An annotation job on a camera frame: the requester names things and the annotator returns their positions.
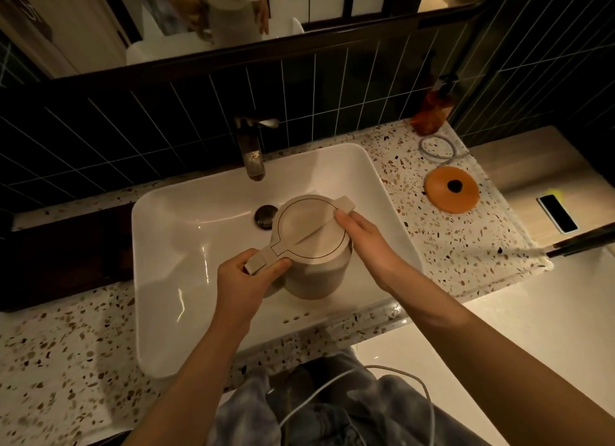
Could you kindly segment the person's left hand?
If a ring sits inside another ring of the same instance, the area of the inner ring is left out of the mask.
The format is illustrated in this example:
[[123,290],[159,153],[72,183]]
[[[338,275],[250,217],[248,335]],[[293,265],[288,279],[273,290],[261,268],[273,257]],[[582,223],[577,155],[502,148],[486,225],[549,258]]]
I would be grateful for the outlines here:
[[244,266],[257,254],[254,248],[220,264],[217,272],[217,303],[211,327],[246,335],[270,287],[260,287],[257,273],[248,274]]

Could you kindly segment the person's right hand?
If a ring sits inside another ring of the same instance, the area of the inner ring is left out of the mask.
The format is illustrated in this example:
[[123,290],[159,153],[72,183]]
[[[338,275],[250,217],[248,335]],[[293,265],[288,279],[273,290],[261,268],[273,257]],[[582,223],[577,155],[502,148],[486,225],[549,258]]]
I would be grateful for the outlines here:
[[365,234],[348,234],[354,250],[377,285],[396,296],[407,284],[411,266],[387,243],[376,225],[365,219]]

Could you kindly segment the beige electric kettle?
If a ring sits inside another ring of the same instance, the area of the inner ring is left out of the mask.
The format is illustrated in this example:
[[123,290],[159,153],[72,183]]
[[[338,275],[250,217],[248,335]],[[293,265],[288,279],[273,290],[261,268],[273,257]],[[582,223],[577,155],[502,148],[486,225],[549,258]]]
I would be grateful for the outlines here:
[[293,264],[277,287],[304,300],[327,297],[341,286],[352,257],[352,241],[334,213],[349,214],[354,209],[347,196],[292,198],[277,211],[269,244],[248,259],[245,270],[254,275],[289,258]]

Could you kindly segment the person's right forearm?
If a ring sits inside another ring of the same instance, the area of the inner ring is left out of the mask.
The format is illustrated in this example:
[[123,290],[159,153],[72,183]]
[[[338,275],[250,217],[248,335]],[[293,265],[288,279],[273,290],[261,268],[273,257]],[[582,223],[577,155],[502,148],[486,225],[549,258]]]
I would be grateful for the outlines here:
[[615,418],[407,264],[384,288],[509,446],[615,446]]

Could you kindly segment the person's left forearm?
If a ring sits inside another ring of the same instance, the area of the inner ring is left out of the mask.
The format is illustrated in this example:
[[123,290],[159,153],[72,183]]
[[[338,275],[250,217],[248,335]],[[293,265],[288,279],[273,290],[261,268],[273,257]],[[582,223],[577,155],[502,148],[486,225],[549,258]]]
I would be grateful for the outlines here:
[[215,316],[176,378],[122,446],[204,446],[248,316]]

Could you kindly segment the round metal drain stopper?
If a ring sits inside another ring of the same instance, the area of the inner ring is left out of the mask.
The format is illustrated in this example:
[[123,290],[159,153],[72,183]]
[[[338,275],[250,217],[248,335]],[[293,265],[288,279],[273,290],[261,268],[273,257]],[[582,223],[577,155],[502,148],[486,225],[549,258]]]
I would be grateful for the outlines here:
[[278,208],[271,204],[259,207],[254,214],[254,221],[257,227],[265,231],[272,230],[277,212]]

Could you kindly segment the white ceramic sink basin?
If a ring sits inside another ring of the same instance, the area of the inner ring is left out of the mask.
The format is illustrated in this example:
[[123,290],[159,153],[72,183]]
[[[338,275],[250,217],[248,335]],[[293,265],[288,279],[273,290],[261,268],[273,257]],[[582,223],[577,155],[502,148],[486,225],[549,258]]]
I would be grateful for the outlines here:
[[354,143],[268,161],[264,180],[244,168],[151,191],[132,209],[136,356],[152,378],[175,375],[208,329],[217,301],[217,268],[271,232],[257,209],[292,198],[347,196],[404,261],[422,259],[366,150]]

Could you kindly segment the round orange kettle base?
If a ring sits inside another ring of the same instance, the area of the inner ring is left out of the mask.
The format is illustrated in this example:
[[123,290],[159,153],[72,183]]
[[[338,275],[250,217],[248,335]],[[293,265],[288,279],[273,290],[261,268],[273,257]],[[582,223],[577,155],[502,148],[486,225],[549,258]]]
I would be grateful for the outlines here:
[[465,170],[451,166],[435,168],[424,179],[427,199],[449,214],[465,214],[480,200],[478,183]]

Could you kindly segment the amber soap pump bottle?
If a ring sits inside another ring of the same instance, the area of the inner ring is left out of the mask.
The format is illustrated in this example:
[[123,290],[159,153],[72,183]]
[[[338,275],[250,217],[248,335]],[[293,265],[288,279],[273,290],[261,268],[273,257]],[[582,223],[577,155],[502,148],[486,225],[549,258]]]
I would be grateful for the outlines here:
[[444,75],[439,86],[425,95],[419,111],[410,119],[410,125],[417,135],[434,135],[447,121],[456,105],[452,90],[457,81],[455,72]]

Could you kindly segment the person's grey tie-dye clothing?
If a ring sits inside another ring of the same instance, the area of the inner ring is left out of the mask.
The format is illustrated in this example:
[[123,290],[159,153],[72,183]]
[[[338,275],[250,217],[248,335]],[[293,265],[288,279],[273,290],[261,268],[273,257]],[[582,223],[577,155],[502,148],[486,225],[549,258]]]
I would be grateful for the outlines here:
[[207,446],[490,446],[397,375],[348,348],[270,377],[254,370],[219,406]]

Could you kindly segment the light wooden ledge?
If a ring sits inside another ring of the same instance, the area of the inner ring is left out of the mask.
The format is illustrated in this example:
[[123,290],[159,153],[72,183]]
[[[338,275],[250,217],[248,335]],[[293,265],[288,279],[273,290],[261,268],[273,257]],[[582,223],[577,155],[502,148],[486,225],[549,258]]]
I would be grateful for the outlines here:
[[[543,250],[584,247],[615,226],[615,187],[554,127],[546,126],[470,148],[476,161]],[[561,233],[537,202],[558,197],[578,229]]]

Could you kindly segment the black smartphone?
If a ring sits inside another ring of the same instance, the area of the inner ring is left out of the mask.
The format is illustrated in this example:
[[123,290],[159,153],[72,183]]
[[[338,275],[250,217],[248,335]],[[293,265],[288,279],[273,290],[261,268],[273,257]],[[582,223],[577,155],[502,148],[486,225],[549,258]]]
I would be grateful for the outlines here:
[[570,234],[579,230],[579,226],[555,194],[539,196],[536,201],[561,234]]

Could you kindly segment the dark wooden panel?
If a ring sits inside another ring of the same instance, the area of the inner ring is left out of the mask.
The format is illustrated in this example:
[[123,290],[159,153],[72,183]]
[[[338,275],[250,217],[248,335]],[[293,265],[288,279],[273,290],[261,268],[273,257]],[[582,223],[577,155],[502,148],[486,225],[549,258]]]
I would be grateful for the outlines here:
[[11,231],[0,214],[0,312],[134,278],[134,203]]

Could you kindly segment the dark metal bar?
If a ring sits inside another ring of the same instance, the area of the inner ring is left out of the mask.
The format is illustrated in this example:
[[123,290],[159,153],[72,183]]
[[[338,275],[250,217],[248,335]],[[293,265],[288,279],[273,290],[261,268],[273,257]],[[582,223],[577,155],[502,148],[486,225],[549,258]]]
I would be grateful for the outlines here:
[[615,243],[615,222],[560,241],[553,245],[554,249],[549,251],[547,256],[549,258],[570,256],[613,243]]

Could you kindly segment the dark framed wall mirror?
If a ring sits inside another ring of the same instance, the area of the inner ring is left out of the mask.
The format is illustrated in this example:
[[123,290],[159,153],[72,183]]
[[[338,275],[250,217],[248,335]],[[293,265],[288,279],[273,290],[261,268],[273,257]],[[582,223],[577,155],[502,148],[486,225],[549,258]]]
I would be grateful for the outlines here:
[[480,0],[0,0],[0,89]]

